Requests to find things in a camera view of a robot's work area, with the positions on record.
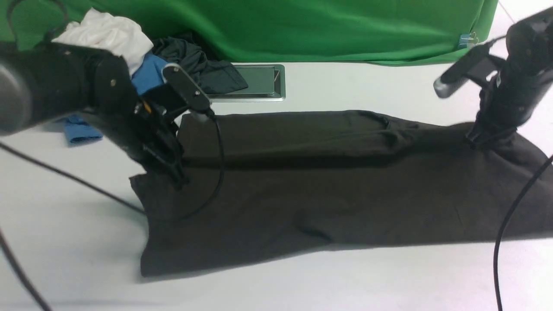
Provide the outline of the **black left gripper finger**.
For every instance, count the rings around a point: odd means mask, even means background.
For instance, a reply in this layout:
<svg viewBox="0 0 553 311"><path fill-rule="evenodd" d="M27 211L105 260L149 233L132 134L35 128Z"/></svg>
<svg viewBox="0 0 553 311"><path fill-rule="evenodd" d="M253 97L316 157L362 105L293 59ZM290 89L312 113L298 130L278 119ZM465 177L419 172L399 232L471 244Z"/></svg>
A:
<svg viewBox="0 0 553 311"><path fill-rule="evenodd" d="M181 190L190 182L188 176L185 173L184 166L181 162L172 162L167 165L166 175L171 181L173 188L176 190Z"/></svg>

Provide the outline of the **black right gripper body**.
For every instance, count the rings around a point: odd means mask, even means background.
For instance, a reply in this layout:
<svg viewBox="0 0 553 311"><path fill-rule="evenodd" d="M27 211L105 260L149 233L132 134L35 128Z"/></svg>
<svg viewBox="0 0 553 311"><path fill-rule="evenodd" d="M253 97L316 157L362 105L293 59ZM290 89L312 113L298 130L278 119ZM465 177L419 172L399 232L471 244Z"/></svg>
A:
<svg viewBox="0 0 553 311"><path fill-rule="evenodd" d="M471 147L488 147L527 122L537 106L537 77L505 60L480 92L480 110L466 135Z"/></svg>

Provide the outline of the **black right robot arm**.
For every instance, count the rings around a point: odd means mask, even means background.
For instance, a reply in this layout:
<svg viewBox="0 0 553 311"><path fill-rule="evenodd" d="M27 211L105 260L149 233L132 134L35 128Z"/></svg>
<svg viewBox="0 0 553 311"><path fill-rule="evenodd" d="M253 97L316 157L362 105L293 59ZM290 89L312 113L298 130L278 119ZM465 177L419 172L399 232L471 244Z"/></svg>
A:
<svg viewBox="0 0 553 311"><path fill-rule="evenodd" d="M466 135L473 147L491 144L525 124L552 86L553 9L510 26L508 57L495 62L498 73L481 91L480 110Z"/></svg>

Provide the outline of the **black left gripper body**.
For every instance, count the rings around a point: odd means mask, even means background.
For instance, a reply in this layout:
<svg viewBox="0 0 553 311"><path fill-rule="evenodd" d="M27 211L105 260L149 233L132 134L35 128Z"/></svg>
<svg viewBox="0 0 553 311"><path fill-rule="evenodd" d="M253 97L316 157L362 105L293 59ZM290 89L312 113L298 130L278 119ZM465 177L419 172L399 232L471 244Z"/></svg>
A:
<svg viewBox="0 0 553 311"><path fill-rule="evenodd" d="M158 86L141 96L131 86L103 89L104 135L146 171L183 173L177 126L164 108L185 108L170 86Z"/></svg>

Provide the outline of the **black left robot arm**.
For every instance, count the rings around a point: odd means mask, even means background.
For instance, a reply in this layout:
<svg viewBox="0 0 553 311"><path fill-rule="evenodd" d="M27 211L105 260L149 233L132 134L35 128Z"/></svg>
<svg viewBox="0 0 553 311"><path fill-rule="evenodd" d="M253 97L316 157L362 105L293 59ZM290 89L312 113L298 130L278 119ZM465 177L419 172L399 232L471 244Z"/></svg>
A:
<svg viewBox="0 0 553 311"><path fill-rule="evenodd" d="M80 114L147 172L176 188L189 181L162 101L140 96L126 61L109 51L56 43L1 51L0 108L2 136Z"/></svg>

